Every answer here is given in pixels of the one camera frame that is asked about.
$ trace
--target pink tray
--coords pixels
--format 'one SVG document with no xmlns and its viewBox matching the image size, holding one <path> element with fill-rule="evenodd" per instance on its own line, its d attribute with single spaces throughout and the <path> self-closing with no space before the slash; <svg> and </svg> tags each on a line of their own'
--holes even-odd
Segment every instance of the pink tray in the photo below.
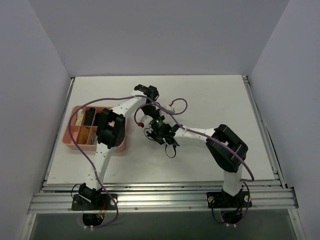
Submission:
<svg viewBox="0 0 320 240">
<path fill-rule="evenodd" d="M 75 106 L 72 109 L 72 112 L 70 114 L 70 117 L 72 116 L 72 114 L 78 110 L 81 106 Z M 92 123 L 90 126 L 85 126 L 85 118 L 86 118 L 86 110 L 90 109 L 90 108 L 94 108 L 95 109 L 95 113 L 94 113 L 94 117 L 92 120 Z M 76 121 L 77 121 L 77 115 L 75 115 L 71 121 L 71 132 L 72 132 L 72 136 L 75 139 L 75 141 L 78 141 L 78 134 L 81 128 L 88 128 L 90 130 L 89 132 L 89 137 L 86 141 L 86 144 L 79 144 L 79 146 L 81 147 L 81 149 L 85 150 L 85 151 L 95 151 L 97 149 L 97 145 L 92 145 L 92 137 L 94 135 L 94 133 L 97 131 L 97 126 L 93 126 L 95 119 L 96 119 L 96 114 L 101 113 L 103 111 L 103 109 L 110 109 L 112 108 L 111 106 L 86 106 L 84 108 L 84 115 L 83 115 L 83 119 L 82 119 L 82 123 L 81 125 L 75 125 Z M 69 135 L 69 131 L 68 131 L 68 126 L 65 128 L 64 131 L 64 135 L 62 138 L 62 142 L 67 145 L 69 148 L 77 150 L 78 148 L 74 145 L 74 143 L 71 140 L 71 137 Z M 116 148 L 116 152 L 120 153 L 123 150 L 125 150 L 125 146 L 126 146 L 126 137 L 124 137 L 123 142 L 121 143 L 120 146 L 118 146 Z"/>
</svg>

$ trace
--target gray wall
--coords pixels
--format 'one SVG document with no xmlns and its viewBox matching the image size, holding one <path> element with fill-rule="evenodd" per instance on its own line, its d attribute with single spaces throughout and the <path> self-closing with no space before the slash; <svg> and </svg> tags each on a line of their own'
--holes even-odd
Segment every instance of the gray wall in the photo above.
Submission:
<svg viewBox="0 0 320 240">
<path fill-rule="evenodd" d="M 1 239 L 16 239 L 38 192 L 70 78 L 27 0 L 0 2 Z"/>
<path fill-rule="evenodd" d="M 308 239 L 320 236 L 320 1 L 291 0 L 251 74 L 251 87 Z"/>
<path fill-rule="evenodd" d="M 249 74 L 289 0 L 29 0 L 68 73 Z"/>
</svg>

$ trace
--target robotic arm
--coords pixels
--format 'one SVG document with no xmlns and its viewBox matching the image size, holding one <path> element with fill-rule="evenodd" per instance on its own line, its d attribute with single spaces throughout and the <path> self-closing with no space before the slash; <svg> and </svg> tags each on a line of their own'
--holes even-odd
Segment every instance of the robotic arm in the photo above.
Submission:
<svg viewBox="0 0 320 240">
<path fill-rule="evenodd" d="M 97 148 L 93 161 L 99 179 L 103 181 L 111 156 L 125 138 L 126 118 L 141 108 L 145 116 L 139 126 L 150 127 L 151 131 L 147 133 L 148 137 L 161 145 L 173 145 L 175 148 L 182 145 L 208 148 L 217 164 L 223 169 L 224 184 L 222 190 L 229 196 L 236 196 L 242 188 L 242 182 L 240 181 L 242 165 L 227 149 L 199 133 L 212 136 L 225 143 L 243 160 L 246 159 L 247 145 L 228 126 L 223 124 L 217 128 L 187 128 L 188 130 L 180 128 L 177 124 L 170 126 L 170 124 L 164 122 L 165 116 L 161 110 L 156 109 L 152 104 L 148 104 L 151 101 L 146 100 L 142 95 L 147 96 L 152 101 L 156 101 L 159 97 L 156 87 L 138 85 L 130 95 L 132 98 L 112 109 L 105 108 L 100 114 L 96 131 L 98 137 Z M 95 170 L 90 167 L 85 183 L 79 187 L 79 197 L 90 204 L 92 209 L 97 209 L 98 206 L 101 206 L 102 201 L 100 188 L 101 186 L 95 177 Z"/>
</svg>

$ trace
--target screw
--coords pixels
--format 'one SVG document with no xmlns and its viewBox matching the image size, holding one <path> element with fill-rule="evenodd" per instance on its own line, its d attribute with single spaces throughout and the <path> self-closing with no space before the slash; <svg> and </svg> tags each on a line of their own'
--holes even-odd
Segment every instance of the screw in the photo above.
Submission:
<svg viewBox="0 0 320 240">
<path fill-rule="evenodd" d="M 247 202 L 250 202 L 250 198 L 249 198 L 249 196 L 248 195 L 245 195 L 244 196 L 244 201 L 247 203 Z"/>
<path fill-rule="evenodd" d="M 112 199 L 110 200 L 111 206 L 114 206 L 114 205 L 115 205 L 114 201 L 112 201 Z"/>
<path fill-rule="evenodd" d="M 215 198 L 213 196 L 210 196 L 208 197 L 208 202 L 211 204 L 211 203 L 214 203 L 215 202 Z"/>
</svg>

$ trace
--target object in bin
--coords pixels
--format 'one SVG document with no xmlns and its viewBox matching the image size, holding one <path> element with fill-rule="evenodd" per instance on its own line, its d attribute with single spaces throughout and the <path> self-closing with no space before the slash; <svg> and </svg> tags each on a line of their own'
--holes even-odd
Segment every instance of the object in bin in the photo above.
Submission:
<svg viewBox="0 0 320 240">
<path fill-rule="evenodd" d="M 95 114 L 93 126 L 98 126 L 99 116 L 100 116 L 100 113 Z"/>
<path fill-rule="evenodd" d="M 94 133 L 94 134 L 92 135 L 91 144 L 92 144 L 92 145 L 97 145 L 97 140 L 98 140 L 98 136 L 97 136 L 96 133 Z"/>
<path fill-rule="evenodd" d="M 80 109 L 77 114 L 76 114 L 76 122 L 75 125 L 80 126 L 82 123 L 82 119 L 84 118 L 85 115 L 85 110 L 84 109 Z"/>
<path fill-rule="evenodd" d="M 89 137 L 90 129 L 87 127 L 81 127 L 79 131 L 79 136 L 77 140 L 77 144 L 84 145 L 87 143 L 88 137 Z"/>
<path fill-rule="evenodd" d="M 85 110 L 85 118 L 84 118 L 84 124 L 85 126 L 91 126 L 92 121 L 95 116 L 96 109 L 93 107 L 90 107 L 90 109 Z"/>
</svg>

